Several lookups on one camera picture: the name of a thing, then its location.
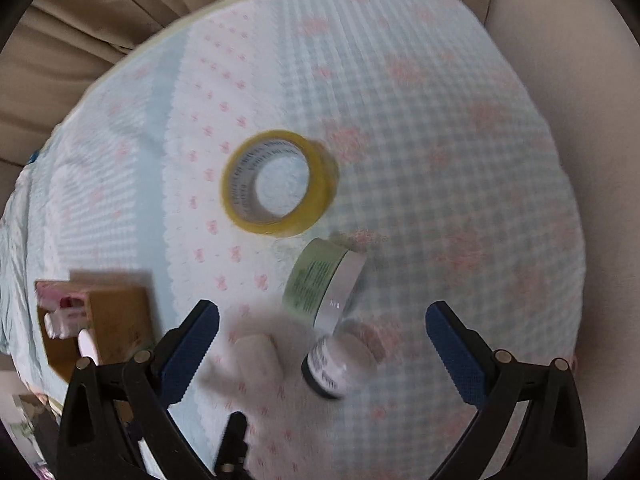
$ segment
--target blue gripper pad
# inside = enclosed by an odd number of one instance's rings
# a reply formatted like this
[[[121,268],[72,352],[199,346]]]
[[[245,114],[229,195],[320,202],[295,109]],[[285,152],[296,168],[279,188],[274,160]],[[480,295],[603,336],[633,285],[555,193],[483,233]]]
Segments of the blue gripper pad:
[[[172,354],[159,370],[158,397],[164,407],[180,402],[220,328],[215,304],[200,300],[182,324],[164,336],[175,339]]]
[[[460,325],[454,327],[446,316],[445,309],[450,311],[449,305],[444,301],[437,301],[428,307],[424,316],[427,335],[462,400],[480,409],[486,399],[484,370],[458,334],[458,330],[466,328],[460,320],[457,320]]]

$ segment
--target screw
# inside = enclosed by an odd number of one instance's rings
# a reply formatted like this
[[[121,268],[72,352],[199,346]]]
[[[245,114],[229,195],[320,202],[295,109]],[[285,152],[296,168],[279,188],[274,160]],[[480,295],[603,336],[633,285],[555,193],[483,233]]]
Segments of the screw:
[[[133,360],[137,363],[146,363],[149,359],[151,359],[151,352],[149,350],[141,350],[133,356]]]
[[[90,364],[91,364],[91,359],[89,359],[88,357],[81,357],[78,359],[78,361],[76,361],[76,368],[78,370],[84,370]]]
[[[569,369],[569,363],[564,359],[560,359],[560,358],[554,359],[554,365],[558,370],[562,370],[563,372]]]
[[[513,359],[513,356],[506,350],[497,350],[494,355],[497,361],[503,364],[510,363]]]

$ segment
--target beige sofa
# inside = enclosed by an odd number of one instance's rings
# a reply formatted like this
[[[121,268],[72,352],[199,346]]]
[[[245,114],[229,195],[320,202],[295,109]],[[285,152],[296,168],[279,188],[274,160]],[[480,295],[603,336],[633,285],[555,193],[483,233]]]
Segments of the beige sofa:
[[[211,1],[35,0],[0,55],[0,157],[24,161],[100,74]],[[610,0],[464,1],[549,121],[576,192],[588,265],[577,383],[601,479],[640,425],[640,46]],[[1,170],[9,190],[15,169]]]

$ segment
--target yellow packing tape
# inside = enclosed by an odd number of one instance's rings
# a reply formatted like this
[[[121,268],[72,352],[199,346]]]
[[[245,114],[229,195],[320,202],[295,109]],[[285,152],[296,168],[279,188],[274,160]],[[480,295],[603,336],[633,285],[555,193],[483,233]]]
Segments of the yellow packing tape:
[[[288,214],[267,211],[255,193],[255,179],[270,160],[280,156],[303,157],[309,168],[306,193]],[[270,130],[245,141],[231,155],[222,176],[221,195],[226,214],[251,233],[288,237],[309,229],[334,198],[337,167],[324,148],[293,132]]]

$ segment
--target cardboard box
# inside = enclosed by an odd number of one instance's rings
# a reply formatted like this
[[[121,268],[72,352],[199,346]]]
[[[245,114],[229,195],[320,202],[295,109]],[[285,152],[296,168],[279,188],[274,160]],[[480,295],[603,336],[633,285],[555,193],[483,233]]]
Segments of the cardboard box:
[[[62,295],[83,298],[100,364],[126,362],[138,350],[154,344],[146,290],[136,285],[92,285],[79,282],[36,282]],[[76,338],[50,339],[44,327],[48,311],[38,308],[38,322],[49,366],[67,383],[81,357]]]

